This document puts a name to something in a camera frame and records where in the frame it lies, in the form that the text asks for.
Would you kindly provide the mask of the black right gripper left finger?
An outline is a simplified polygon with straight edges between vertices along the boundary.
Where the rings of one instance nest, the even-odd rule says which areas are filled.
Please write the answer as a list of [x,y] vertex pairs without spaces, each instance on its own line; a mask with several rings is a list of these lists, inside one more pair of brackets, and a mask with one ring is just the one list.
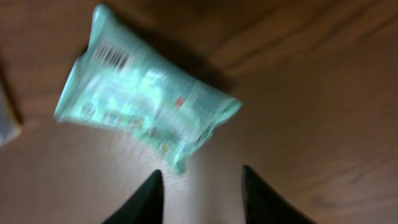
[[163,224],[164,181],[155,170],[103,224]]

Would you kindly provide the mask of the red purple snack packet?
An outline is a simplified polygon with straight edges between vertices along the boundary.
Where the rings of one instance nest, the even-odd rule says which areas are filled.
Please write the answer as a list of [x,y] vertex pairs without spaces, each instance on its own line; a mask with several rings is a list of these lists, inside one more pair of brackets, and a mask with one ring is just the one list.
[[1,81],[1,114],[0,114],[0,128],[1,128],[1,146],[18,137],[22,132],[21,121],[18,117],[17,111],[10,97],[10,94]]

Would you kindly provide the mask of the teal green snack packet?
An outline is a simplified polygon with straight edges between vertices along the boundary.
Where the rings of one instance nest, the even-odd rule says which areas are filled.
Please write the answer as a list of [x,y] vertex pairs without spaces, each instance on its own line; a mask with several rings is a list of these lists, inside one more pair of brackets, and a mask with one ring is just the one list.
[[127,131],[183,173],[186,160],[241,105],[161,56],[99,4],[88,48],[75,61],[54,116]]

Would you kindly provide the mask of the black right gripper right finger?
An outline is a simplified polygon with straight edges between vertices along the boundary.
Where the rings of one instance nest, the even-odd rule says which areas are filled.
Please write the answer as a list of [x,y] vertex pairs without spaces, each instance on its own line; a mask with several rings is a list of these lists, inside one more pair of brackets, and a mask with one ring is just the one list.
[[250,166],[243,166],[242,196],[247,224],[314,224]]

